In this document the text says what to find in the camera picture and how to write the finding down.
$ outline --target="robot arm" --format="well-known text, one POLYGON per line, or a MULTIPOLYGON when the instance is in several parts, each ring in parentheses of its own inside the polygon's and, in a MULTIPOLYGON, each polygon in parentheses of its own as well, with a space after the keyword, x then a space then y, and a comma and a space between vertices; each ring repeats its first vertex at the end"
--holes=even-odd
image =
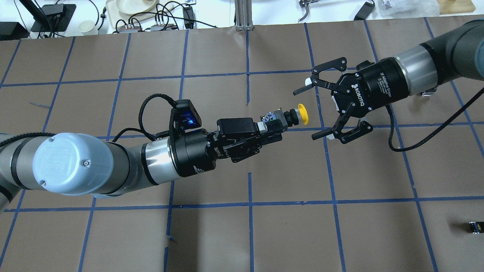
POLYGON ((263 145, 282 140, 288 127, 309 122, 299 104, 290 111, 269 112, 260 122, 219 119, 217 131, 207 132, 190 100, 154 94, 143 105, 153 97, 172 105, 171 126, 156 137, 146 133, 153 141, 133 148, 86 134, 0 134, 0 212, 21 189, 115 197, 207 172, 218 159, 244 160, 263 145))
POLYGON ((373 130, 364 117, 377 108, 387 106, 391 113, 390 103, 435 91, 437 86, 459 77, 484 80, 484 19, 471 21, 378 63, 365 61, 357 66, 357 72, 343 74, 336 83, 319 78, 320 72, 331 68, 345 72, 346 63, 346 58, 339 58, 313 67, 306 86, 294 91, 297 95, 314 86, 329 89, 340 114, 332 128, 313 134, 313 140, 328 136, 349 143, 373 130), (342 132, 350 117, 360 118, 358 126, 342 132))

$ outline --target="metal frame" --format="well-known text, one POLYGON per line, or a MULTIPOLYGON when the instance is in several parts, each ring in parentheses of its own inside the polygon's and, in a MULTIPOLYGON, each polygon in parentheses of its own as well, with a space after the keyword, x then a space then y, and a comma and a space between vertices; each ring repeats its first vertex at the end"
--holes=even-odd
POLYGON ((235 0, 235 29, 253 30, 252 0, 235 0))

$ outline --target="white cup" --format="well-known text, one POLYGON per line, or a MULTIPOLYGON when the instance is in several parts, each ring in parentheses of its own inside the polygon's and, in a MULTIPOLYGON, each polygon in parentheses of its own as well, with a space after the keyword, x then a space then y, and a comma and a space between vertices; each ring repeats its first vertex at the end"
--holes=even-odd
POLYGON ((96 28, 96 24, 90 20, 80 23, 77 29, 79 29, 82 35, 85 35, 85 36, 99 34, 96 28))

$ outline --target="white bowl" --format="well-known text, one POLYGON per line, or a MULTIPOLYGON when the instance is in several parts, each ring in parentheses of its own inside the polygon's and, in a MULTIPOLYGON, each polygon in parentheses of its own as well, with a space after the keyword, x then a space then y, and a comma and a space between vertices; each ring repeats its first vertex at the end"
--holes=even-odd
POLYGON ((128 15, 148 11, 156 3, 155 0, 116 0, 116 6, 120 12, 128 15))

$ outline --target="yellow suction cup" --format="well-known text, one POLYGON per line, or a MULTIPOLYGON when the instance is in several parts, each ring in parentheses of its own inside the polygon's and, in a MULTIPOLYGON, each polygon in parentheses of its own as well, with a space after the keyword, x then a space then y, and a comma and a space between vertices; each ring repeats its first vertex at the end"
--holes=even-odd
POLYGON ((309 123, 309 115, 307 114, 306 107, 303 104, 298 104, 298 110, 301 114, 302 123, 307 125, 309 123))

